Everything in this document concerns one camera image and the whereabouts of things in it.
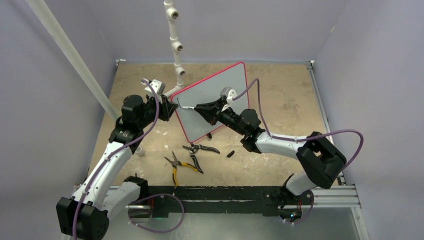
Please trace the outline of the black whiteboard marker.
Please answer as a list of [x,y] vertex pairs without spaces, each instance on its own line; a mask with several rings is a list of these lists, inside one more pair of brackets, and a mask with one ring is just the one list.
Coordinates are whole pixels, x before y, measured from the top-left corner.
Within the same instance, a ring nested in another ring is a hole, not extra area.
[[176,98],[176,100],[177,100],[177,103],[178,103],[178,107],[181,108],[181,109],[186,109],[186,110],[194,110],[195,109],[194,106],[183,106],[178,97]]

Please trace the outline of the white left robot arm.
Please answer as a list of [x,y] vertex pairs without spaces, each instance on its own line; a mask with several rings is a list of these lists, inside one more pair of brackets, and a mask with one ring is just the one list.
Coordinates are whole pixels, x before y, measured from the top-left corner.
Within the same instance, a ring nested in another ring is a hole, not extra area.
[[110,221],[128,204],[138,205],[149,199],[147,181],[128,177],[113,193],[114,179],[133,156],[142,139],[157,120],[169,121],[178,104],[165,95],[130,95],[123,100],[121,116],[115,122],[101,159],[81,187],[70,198],[61,197],[56,204],[60,231],[81,240],[101,240]]

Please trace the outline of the pink framed whiteboard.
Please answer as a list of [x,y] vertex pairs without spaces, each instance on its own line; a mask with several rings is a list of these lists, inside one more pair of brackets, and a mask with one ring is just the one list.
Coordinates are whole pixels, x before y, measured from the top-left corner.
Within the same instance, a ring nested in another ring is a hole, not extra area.
[[[239,94],[248,85],[245,63],[237,62],[174,93],[170,101],[178,104],[177,98],[179,98],[183,106],[195,107],[197,104],[218,100],[221,91],[226,87],[231,87]],[[223,126],[220,122],[217,122],[216,125],[210,125],[200,114],[192,109],[179,107],[176,110],[176,116],[189,143],[196,142]]]

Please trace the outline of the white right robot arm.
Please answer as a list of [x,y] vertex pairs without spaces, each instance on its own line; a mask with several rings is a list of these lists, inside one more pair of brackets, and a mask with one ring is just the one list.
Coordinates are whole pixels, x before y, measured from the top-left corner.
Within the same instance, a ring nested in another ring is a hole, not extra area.
[[305,141],[271,135],[261,128],[261,121],[254,109],[247,108],[238,114],[224,106],[224,100],[218,99],[197,104],[193,109],[210,125],[220,122],[242,135],[240,142],[249,152],[276,154],[300,162],[303,170],[291,176],[280,191],[282,200],[288,204],[315,187],[329,189],[347,163],[346,157],[320,132],[314,131]]

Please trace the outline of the black marker cap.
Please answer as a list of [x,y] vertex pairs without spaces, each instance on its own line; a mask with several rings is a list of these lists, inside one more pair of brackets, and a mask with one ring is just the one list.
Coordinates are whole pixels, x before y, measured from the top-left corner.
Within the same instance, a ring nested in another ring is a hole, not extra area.
[[230,153],[226,155],[227,158],[231,158],[234,155],[235,151],[232,150]]

